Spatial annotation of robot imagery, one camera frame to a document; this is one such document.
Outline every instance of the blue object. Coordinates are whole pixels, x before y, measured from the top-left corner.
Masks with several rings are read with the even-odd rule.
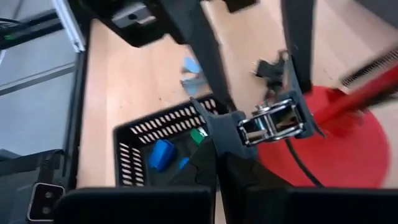
[[[200,73],[200,66],[190,57],[184,57],[184,69],[192,73]]]
[[[157,140],[149,157],[149,166],[157,171],[164,170],[175,154],[175,146],[168,140]]]
[[[180,164],[178,165],[178,168],[179,169],[184,168],[184,166],[187,164],[188,161],[189,161],[189,157],[182,158],[182,160],[180,161]]]

